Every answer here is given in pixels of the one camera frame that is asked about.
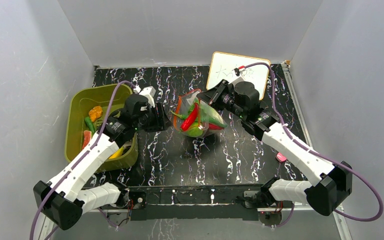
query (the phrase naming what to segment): pink eraser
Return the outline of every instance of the pink eraser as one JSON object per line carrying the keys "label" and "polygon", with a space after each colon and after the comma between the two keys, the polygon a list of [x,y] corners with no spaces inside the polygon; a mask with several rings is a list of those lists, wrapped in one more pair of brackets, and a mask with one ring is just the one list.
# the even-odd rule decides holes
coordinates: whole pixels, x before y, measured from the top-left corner
{"label": "pink eraser", "polygon": [[276,159],[280,162],[280,163],[283,163],[283,162],[285,162],[286,160],[288,160],[284,155],[282,155],[282,153],[278,153],[277,155],[276,155]]}

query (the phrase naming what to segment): green bin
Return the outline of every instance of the green bin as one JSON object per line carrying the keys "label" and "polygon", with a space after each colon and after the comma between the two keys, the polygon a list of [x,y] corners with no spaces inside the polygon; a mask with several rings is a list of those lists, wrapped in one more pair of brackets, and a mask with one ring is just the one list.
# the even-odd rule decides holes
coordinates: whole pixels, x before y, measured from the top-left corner
{"label": "green bin", "polygon": [[[84,118],[88,116],[89,111],[93,107],[101,106],[103,114],[100,119],[103,120],[115,87],[116,84],[87,88],[78,92],[71,100],[64,149],[65,159],[69,163],[82,150],[84,140],[83,131],[89,130],[85,124]],[[114,101],[112,102],[111,112],[122,108],[127,97],[131,94],[132,90],[128,86],[124,84],[121,85],[117,90]],[[96,172],[99,173],[129,168],[136,163],[138,154],[138,140],[135,134],[132,140],[132,145],[125,154],[117,158],[107,159]]]}

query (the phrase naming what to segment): marble tabletop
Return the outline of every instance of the marble tabletop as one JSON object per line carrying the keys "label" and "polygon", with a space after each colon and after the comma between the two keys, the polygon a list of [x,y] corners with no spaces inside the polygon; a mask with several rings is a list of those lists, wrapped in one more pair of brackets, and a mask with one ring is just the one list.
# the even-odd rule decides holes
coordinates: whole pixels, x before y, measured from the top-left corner
{"label": "marble tabletop", "polygon": [[[305,141],[297,111],[280,64],[272,65],[275,72],[276,108],[290,130]],[[178,97],[193,89],[205,90],[210,67],[169,66],[140,68],[105,68],[95,72],[93,87],[128,80],[142,88],[153,86],[155,100],[162,102],[168,117],[174,111]],[[272,82],[269,80],[263,98],[271,108]],[[96,173],[87,186],[96,187],[109,180],[127,186],[197,186],[264,184],[272,177],[303,180],[303,174],[290,162],[279,163],[277,152],[249,135],[241,121],[224,111],[229,127],[204,139],[186,137],[173,127],[156,133],[138,134],[139,157],[126,169]]]}

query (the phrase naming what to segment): clear plastic bag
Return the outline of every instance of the clear plastic bag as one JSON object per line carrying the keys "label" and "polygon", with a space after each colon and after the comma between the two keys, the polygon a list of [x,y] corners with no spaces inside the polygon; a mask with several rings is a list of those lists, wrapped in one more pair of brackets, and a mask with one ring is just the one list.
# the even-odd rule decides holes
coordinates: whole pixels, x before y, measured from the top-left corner
{"label": "clear plastic bag", "polygon": [[199,93],[201,90],[195,89],[179,96],[176,112],[173,112],[174,128],[193,138],[204,138],[227,127],[222,116],[214,108],[197,98]]}

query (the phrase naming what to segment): whiteboard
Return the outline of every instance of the whiteboard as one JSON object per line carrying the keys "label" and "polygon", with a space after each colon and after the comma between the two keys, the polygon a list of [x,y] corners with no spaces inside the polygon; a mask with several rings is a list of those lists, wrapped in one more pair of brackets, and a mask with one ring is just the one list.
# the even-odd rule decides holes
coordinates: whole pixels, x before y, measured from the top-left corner
{"label": "whiteboard", "polygon": [[[209,67],[208,80],[206,89],[214,88],[221,80],[227,80],[229,83],[237,79],[233,69],[240,66],[246,66],[253,63],[263,62],[271,65],[267,59],[256,58],[251,56],[242,56],[231,53],[216,51],[212,54],[211,66]],[[269,70],[264,65],[250,67],[243,71],[242,77],[254,84],[255,89],[259,92],[259,99],[262,100],[266,90],[267,78]]]}

